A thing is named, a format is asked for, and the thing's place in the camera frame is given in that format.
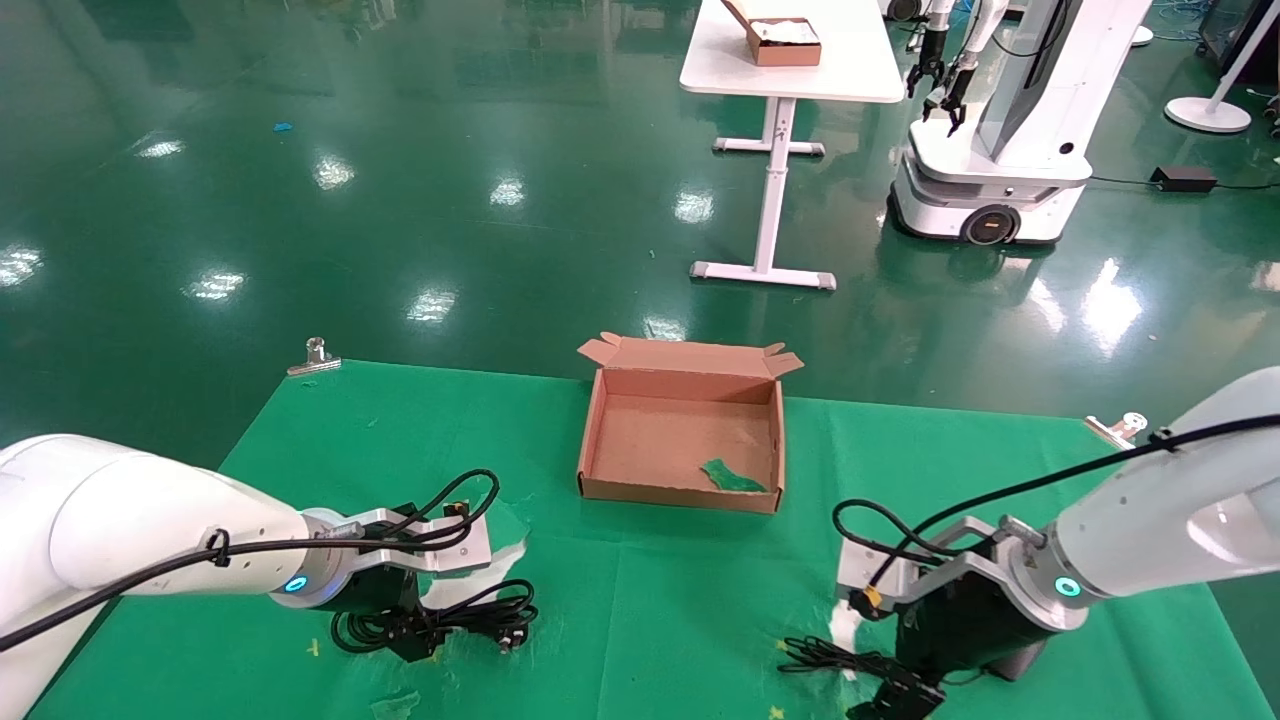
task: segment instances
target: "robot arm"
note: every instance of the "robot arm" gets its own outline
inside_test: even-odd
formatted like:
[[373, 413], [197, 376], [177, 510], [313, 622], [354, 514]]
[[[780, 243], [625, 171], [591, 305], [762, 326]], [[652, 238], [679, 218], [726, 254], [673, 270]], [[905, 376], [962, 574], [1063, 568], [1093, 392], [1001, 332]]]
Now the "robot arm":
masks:
[[[439, 498], [484, 473], [458, 478]], [[447, 506], [430, 521], [412, 506], [347, 518], [300, 512], [218, 473], [84, 437], [0, 450], [0, 720], [26, 715], [90, 628], [104, 588], [124, 578], [145, 578], [125, 594], [261, 593], [300, 609], [402, 609], [397, 619], [422, 641], [413, 634], [417, 574], [488, 565], [489, 502], [474, 514]], [[183, 564], [192, 553], [210, 559]], [[166, 564], [178, 568], [155, 573]], [[356, 577], [362, 582], [351, 583]], [[443, 635], [425, 635], [392, 650], [406, 660], [430, 655]]]
[[[920, 538], [947, 510], [908, 536], [928, 555], [904, 553], [905, 541], [883, 546], [840, 524], [845, 507], [882, 507], [841, 502], [840, 592], [864, 618], [901, 616], [895, 671], [849, 716], [923, 720], [946, 698], [942, 679], [957, 670], [1015, 680], [1051, 637], [1079, 628], [1108, 598], [1280, 571], [1277, 442], [1280, 368], [1270, 368], [1213, 393], [1148, 445], [1000, 491], [1124, 462], [1041, 529], [1010, 516], [998, 528], [964, 518]], [[970, 536], [978, 542], [957, 546]]]
[[951, 9], [955, 0], [931, 0], [925, 9], [928, 20], [924, 26], [924, 40], [920, 45], [920, 59], [906, 74], [906, 95], [915, 97], [915, 86], [925, 76], [933, 78], [933, 87], [942, 82], [943, 63], [942, 50], [947, 42], [947, 31], [951, 29]]
[[[933, 5], [929, 6], [929, 24], [924, 33], [924, 47], [920, 50], [919, 64], [908, 74], [908, 91], [914, 91], [915, 82], [919, 82], [923, 74], [933, 77], [933, 90], [924, 99], [924, 119], [929, 119], [929, 114], [934, 108], [946, 110], [947, 117], [951, 119], [951, 132], [947, 133], [950, 136], [965, 122], [964, 96], [969, 90], [973, 73], [978, 68], [978, 56], [987, 47], [987, 42], [991, 41], [991, 37], [1000, 27], [1000, 20], [1004, 19], [1005, 10], [1009, 9], [1009, 0], [975, 1], [974, 12], [969, 18], [969, 33], [965, 37], [964, 47], [956, 55], [951, 67], [947, 68], [945, 78], [942, 76], [942, 44], [946, 40], [947, 19], [941, 13], [943, 8], [946, 13], [950, 13], [952, 3], [950, 0], [938, 0], [934, 5], [940, 6], [940, 12], [934, 14]], [[936, 20], [942, 28], [940, 32], [932, 29]], [[934, 33], [932, 40], [933, 50], [931, 58], [927, 59], [925, 50], [931, 47], [931, 33]]]

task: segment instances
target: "white table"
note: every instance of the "white table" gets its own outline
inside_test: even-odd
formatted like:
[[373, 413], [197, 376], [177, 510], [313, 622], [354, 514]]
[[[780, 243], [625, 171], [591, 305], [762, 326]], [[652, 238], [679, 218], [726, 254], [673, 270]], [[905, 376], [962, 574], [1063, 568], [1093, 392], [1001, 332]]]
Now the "white table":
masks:
[[[762, 17], [760, 0], [749, 3]], [[780, 17], [803, 15], [822, 41], [822, 63], [810, 68], [759, 68], [751, 61], [746, 31], [721, 0], [703, 0], [680, 72], [680, 87], [690, 92], [754, 95], [767, 97], [760, 140], [718, 137], [718, 150], [769, 152], [755, 241], [754, 265], [694, 263], [695, 278], [724, 278], [836, 290], [831, 273], [783, 270], [773, 266], [782, 217], [782, 191], [791, 152], [822, 155], [819, 142], [792, 142], [791, 122], [796, 99], [841, 102], [897, 102], [904, 96], [902, 77], [888, 44], [876, 0], [787, 0]]]

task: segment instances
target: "box flap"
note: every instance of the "box flap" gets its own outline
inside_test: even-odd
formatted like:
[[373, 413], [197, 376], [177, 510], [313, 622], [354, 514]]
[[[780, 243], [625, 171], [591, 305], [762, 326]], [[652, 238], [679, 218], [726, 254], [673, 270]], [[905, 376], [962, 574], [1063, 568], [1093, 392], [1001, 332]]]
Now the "box flap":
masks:
[[600, 340], [589, 340], [577, 351], [603, 368], [778, 378], [804, 366], [794, 352], [781, 352], [782, 347], [781, 342], [768, 347], [745, 347], [600, 333]]
[[724, 3], [726, 8], [728, 8], [728, 12], [733, 15], [733, 19], [736, 19], [737, 23], [742, 26], [742, 29], [750, 32], [751, 23], [749, 23], [746, 19], [746, 10], [742, 8], [741, 1], [740, 0], [721, 0], [721, 1]]

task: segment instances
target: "green mat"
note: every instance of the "green mat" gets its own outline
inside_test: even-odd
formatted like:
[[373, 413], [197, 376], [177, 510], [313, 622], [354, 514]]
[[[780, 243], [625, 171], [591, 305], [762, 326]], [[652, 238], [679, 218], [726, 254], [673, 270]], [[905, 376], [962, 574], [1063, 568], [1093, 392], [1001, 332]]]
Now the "green mat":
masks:
[[[538, 588], [529, 644], [454, 635], [434, 661], [352, 656], [329, 616], [262, 597], [125, 598], [33, 720], [840, 720], [872, 685], [781, 675], [782, 637], [826, 637], [831, 506], [865, 496], [919, 520], [1106, 452], [1068, 419], [788, 400], [776, 516], [584, 501], [573, 480], [589, 386], [346, 363], [288, 379], [221, 470], [297, 507], [424, 501], [475, 466], [529, 528], [511, 577]], [[1100, 477], [987, 509], [1048, 520]], [[883, 521], [852, 529], [897, 539]], [[859, 648], [883, 647], [864, 624]], [[1202, 585], [1108, 602], [1019, 683], [950, 692], [947, 717], [1271, 717]]]

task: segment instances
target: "small cardboard box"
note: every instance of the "small cardboard box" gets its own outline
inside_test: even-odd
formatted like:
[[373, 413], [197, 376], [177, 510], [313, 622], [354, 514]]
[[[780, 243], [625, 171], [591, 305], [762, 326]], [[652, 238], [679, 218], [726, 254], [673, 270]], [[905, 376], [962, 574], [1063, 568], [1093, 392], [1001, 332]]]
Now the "small cardboard box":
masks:
[[[751, 49], [751, 58], [760, 67], [786, 67], [786, 65], [817, 65], [822, 60], [822, 41], [806, 18], [799, 17], [753, 17], [744, 6], [745, 0], [722, 0], [728, 12], [733, 14], [739, 24], [746, 31], [746, 44]], [[756, 31], [758, 23], [801, 23], [809, 28], [813, 42], [773, 42], [765, 40]]]
[[[582, 497], [773, 514], [782, 501], [785, 373], [795, 354], [769, 347], [639, 340], [602, 333], [577, 464]], [[721, 489], [703, 465], [722, 460], [764, 492]]]

